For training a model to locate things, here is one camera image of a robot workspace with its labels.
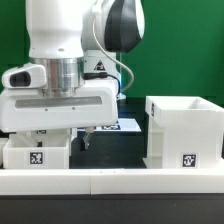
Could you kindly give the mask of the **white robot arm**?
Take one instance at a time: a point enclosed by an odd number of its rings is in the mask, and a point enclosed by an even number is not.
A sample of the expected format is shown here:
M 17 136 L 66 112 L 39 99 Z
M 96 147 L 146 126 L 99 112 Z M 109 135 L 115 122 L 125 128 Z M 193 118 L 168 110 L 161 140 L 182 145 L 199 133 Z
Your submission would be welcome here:
M 29 62 L 3 73 L 0 131 L 15 148 L 41 149 L 72 128 L 118 119 L 113 80 L 94 68 L 144 35 L 140 0 L 25 0 Z

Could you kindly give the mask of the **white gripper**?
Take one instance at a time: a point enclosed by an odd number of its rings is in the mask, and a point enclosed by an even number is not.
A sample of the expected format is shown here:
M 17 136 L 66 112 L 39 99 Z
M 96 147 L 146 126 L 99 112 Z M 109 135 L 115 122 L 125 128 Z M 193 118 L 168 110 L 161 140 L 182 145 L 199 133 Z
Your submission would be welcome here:
M 87 80 L 72 97 L 45 98 L 39 89 L 4 90 L 0 95 L 0 130 L 4 133 L 86 128 L 87 150 L 94 126 L 118 120 L 117 81 Z

